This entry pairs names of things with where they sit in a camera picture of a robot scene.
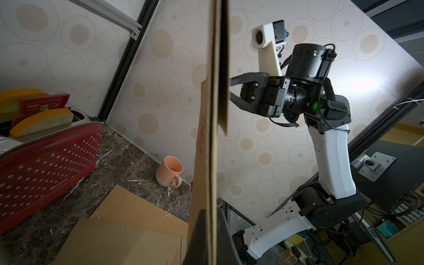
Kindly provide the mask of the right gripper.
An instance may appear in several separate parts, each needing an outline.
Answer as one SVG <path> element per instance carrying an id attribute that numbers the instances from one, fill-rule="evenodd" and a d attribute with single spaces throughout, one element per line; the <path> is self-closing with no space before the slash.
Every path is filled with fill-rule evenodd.
<path id="1" fill-rule="evenodd" d="M 230 93 L 230 100 L 241 110 L 267 118 L 278 118 L 293 105 L 290 78 L 249 72 L 230 80 L 230 87 L 241 85 L 240 95 Z"/>

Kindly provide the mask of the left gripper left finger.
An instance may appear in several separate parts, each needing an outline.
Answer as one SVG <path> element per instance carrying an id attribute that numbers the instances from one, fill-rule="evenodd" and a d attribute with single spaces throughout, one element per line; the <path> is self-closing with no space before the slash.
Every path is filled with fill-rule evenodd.
<path id="1" fill-rule="evenodd" d="M 206 265 L 205 210 L 200 210 L 183 265 Z"/>

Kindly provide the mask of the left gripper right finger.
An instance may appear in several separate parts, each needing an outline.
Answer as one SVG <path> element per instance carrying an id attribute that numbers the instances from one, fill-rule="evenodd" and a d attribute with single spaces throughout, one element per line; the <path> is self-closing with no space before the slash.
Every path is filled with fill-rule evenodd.
<path id="1" fill-rule="evenodd" d="M 242 262 L 237 253 L 234 241 L 230 235 L 226 217 L 222 208 L 217 208 L 217 240 L 216 240 L 216 264 L 217 265 L 241 265 Z"/>

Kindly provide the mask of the brown file envelope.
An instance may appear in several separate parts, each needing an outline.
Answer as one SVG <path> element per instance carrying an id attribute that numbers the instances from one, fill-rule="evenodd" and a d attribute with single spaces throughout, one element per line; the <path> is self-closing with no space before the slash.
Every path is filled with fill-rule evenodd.
<path id="1" fill-rule="evenodd" d="M 181 265 L 186 240 L 123 224 L 80 219 L 54 265 Z"/>
<path id="2" fill-rule="evenodd" d="M 115 186 L 90 216 L 186 239 L 188 223 L 148 201 Z"/>
<path id="3" fill-rule="evenodd" d="M 206 265 L 216 265 L 218 127 L 227 130 L 229 87 L 229 3 L 211 1 L 206 80 L 201 84 L 201 112 L 189 211 L 189 246 L 200 210 L 205 210 Z"/>

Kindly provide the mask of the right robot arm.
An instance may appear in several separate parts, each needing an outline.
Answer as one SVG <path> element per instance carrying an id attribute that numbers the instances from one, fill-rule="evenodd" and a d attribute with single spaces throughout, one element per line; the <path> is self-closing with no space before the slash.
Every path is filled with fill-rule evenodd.
<path id="1" fill-rule="evenodd" d="M 333 43 L 298 44 L 283 64 L 284 76 L 251 72 L 231 79 L 232 86 L 241 86 L 239 96 L 230 96 L 240 109 L 269 119 L 284 116 L 286 128 L 304 117 L 319 170 L 318 178 L 300 186 L 279 210 L 233 236 L 244 265 L 254 265 L 292 235 L 333 227 L 365 206 L 348 153 L 350 104 L 334 93 L 328 77 L 336 55 Z"/>

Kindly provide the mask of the pink cup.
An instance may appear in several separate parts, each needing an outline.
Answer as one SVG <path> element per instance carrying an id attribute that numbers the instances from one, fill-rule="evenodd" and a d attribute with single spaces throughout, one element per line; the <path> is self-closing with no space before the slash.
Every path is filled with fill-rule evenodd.
<path id="1" fill-rule="evenodd" d="M 156 180 L 163 187 L 178 188 L 182 184 L 182 163 L 173 156 L 166 156 L 156 172 Z"/>

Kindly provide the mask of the red polka dot toaster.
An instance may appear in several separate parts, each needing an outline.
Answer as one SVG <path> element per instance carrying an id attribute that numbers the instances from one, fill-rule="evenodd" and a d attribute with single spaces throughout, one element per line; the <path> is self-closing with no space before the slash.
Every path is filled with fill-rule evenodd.
<path id="1" fill-rule="evenodd" d="M 69 103 L 67 93 L 21 98 L 20 116 L 1 122 L 1 233 L 43 208 L 96 166 L 102 126 Z M 71 124 L 21 138 L 10 131 L 34 114 L 67 108 Z"/>

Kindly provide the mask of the front yellow toast slice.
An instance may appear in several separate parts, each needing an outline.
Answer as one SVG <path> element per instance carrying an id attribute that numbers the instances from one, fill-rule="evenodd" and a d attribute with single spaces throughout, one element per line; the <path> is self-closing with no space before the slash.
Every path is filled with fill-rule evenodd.
<path id="1" fill-rule="evenodd" d="M 21 138 L 41 131 L 71 124 L 74 114 L 67 108 L 40 112 L 20 121 L 10 131 L 11 138 Z"/>

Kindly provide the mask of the yellow toast slice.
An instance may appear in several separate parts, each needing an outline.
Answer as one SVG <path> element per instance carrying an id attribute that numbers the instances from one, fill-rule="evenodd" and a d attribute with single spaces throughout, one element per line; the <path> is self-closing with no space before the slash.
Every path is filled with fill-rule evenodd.
<path id="1" fill-rule="evenodd" d="M 19 106 L 21 98 L 46 97 L 48 95 L 48 93 L 37 88 L 22 88 L 1 92 L 1 122 L 20 116 Z"/>
<path id="2" fill-rule="evenodd" d="M 67 108 L 40 112 L 20 121 L 10 131 L 11 138 L 21 138 L 41 131 L 71 124 L 74 114 Z"/>

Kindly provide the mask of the rear yellow toast slice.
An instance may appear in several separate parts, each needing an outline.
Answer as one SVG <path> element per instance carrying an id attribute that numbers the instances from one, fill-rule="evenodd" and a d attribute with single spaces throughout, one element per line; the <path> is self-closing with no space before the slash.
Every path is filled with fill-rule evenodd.
<path id="1" fill-rule="evenodd" d="M 37 88 L 22 88 L 1 92 L 1 122 L 20 116 L 19 106 L 21 98 L 46 97 L 48 95 L 48 93 Z"/>

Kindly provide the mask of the back aluminium rail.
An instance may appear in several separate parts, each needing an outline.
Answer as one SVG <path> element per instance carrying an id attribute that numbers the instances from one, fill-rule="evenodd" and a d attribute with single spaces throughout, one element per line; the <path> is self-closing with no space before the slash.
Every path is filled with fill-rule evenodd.
<path id="1" fill-rule="evenodd" d="M 71 0 L 71 2 L 126 29 L 133 40 L 139 40 L 142 25 L 106 1 Z"/>

